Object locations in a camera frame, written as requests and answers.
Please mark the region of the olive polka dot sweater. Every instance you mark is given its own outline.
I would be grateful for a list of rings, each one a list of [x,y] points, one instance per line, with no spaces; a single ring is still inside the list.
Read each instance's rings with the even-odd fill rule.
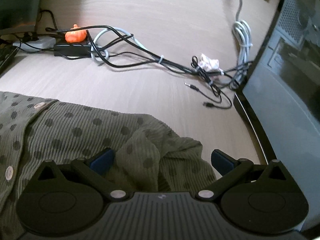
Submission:
[[[45,160],[69,164],[114,150],[106,181],[127,191],[191,191],[216,179],[202,144],[147,114],[1,92],[1,239],[23,234],[18,197]]]

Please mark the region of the black computer tower case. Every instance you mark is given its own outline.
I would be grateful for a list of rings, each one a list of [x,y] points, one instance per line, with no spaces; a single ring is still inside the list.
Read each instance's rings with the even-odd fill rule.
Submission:
[[[279,159],[308,204],[303,231],[319,234],[319,0],[280,0],[236,94],[266,160]]]

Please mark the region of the crumpled white paper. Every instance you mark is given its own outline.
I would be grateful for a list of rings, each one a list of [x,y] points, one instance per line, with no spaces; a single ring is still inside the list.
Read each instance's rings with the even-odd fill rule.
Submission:
[[[218,59],[211,59],[204,54],[201,54],[198,65],[205,71],[220,71],[220,62]]]

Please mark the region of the black power adapter brick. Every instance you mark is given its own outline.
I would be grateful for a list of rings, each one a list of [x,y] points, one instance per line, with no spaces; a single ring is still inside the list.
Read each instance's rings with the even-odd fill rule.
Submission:
[[[90,57],[91,46],[84,43],[57,43],[53,47],[54,56]]]

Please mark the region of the black keyboard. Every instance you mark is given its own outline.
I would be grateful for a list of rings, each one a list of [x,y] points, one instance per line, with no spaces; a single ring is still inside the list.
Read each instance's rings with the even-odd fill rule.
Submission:
[[[13,62],[16,54],[18,53],[19,48],[17,46],[5,46],[1,48],[0,54],[0,74],[3,74],[5,70]]]

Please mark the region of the grey power strip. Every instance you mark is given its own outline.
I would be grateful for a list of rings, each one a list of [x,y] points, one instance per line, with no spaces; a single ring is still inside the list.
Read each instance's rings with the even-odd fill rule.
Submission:
[[[56,39],[49,36],[42,36],[36,41],[29,41],[29,42],[14,42],[13,45],[16,47],[20,47],[21,50],[27,52],[38,52],[43,51],[46,49],[52,49],[53,46],[56,44]]]

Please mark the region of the orange pumpkin figurine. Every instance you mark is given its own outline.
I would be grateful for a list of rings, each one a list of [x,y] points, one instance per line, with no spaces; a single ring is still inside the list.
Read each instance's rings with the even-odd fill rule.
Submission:
[[[77,24],[74,24],[72,29],[73,31],[69,31],[65,33],[65,40],[68,43],[82,42],[86,39],[87,37],[86,30],[75,30],[75,29],[78,29]]]

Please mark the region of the black computer monitor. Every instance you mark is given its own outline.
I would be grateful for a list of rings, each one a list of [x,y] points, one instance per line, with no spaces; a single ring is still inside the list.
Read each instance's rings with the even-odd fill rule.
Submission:
[[[0,0],[1,35],[34,32],[40,0]]]

